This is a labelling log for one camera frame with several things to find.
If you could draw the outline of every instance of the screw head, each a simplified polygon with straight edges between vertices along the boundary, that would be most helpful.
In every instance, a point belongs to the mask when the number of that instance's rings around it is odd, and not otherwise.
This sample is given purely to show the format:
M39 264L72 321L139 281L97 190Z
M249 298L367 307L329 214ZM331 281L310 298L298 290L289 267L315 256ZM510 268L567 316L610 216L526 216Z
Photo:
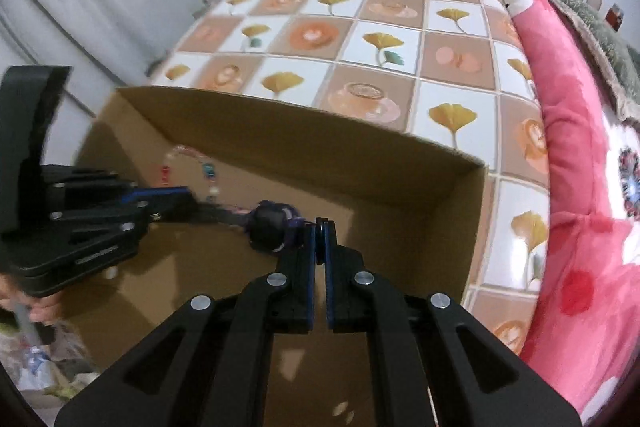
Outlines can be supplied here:
M284 273L275 272L267 277L267 282L271 286L284 286L287 283L287 276Z
M191 299L191 307L194 310L206 310L209 306L211 306L211 299L206 295L196 295Z
M373 274L366 271L358 272L353 279L356 283L367 286L373 282Z
M444 293L434 293L431 296L431 304L436 306L436 308L444 309L449 307L451 299L449 299L449 296Z

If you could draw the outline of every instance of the white square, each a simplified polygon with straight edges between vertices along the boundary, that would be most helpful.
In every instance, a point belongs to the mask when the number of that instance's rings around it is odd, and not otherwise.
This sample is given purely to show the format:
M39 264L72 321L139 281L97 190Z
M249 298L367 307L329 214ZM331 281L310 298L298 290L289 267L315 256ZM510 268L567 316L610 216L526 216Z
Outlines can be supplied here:
M527 80L531 72L527 57L518 48L502 42L494 42L495 63L500 90L517 94L532 102L536 101L536 85Z
M260 0L222 0L209 15L247 15Z
M507 9L504 7L504 4L502 4L502 1L500 0L481 0L482 4L484 4L487 7L491 7L491 8L495 8L497 10L500 10L503 13L508 13Z
M300 10L306 15L335 15L354 18L363 0L308 0Z
M327 62L314 60L270 57L265 59L242 93L311 107L330 66ZM279 80L275 76L278 74L287 76ZM287 83L295 85L286 89Z
M211 59L206 53L177 52L162 66L154 80L154 86L191 87Z
M548 195L532 187L501 181L494 240L483 282L516 290L539 290L540 281L533 279L533 266L534 263L544 266L548 224ZM538 236L537 241L526 239L527 233L523 232L533 226L542 233L546 230L546 236Z
M428 1L427 29L461 35L488 36L479 4L455 1Z
M446 114L451 110L455 111L456 115L461 115L457 118L461 120L467 118L472 121L457 131L455 120L451 122L451 128L436 121L443 120L441 117L443 112ZM495 170L497 153L495 95L422 81L418 92L412 134L476 156L489 165L491 170Z
M370 42L375 35L382 39L379 46L384 44L385 39L393 44L398 41L402 44L379 47ZM417 30L360 21L356 23L341 60L414 74L420 38L421 32Z
M247 17L226 38L218 51L266 53L288 20L288 15Z

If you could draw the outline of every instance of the triangular cutout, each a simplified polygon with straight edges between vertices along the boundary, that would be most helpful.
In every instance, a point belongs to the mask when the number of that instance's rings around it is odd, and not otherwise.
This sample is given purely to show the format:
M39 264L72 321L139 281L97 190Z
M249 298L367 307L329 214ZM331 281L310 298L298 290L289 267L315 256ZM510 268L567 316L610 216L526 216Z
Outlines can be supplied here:
M169 333L146 357L126 372L124 382L143 393L158 394L185 333L184 328L177 328Z
M494 393L518 379L516 372L466 326L457 327L456 333L483 393Z

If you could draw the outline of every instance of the pink blanket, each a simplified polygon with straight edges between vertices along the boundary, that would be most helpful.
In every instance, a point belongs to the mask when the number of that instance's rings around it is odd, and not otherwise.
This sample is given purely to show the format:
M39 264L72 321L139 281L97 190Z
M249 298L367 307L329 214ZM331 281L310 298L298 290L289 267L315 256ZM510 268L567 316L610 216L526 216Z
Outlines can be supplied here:
M596 79L547 0L503 0L543 109L550 238L522 358L588 420L615 390L640 333L640 266L624 264L632 224L614 219Z

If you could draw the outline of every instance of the human hand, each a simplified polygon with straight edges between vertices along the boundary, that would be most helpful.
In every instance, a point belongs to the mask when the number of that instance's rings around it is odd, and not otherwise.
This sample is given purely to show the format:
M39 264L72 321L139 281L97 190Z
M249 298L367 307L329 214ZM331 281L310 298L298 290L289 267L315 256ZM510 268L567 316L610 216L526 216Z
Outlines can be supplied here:
M0 274L0 307L13 311L12 301L18 301L31 307L29 319L34 323L53 324L62 315L60 299L62 292L49 297L36 299L21 292L10 275Z

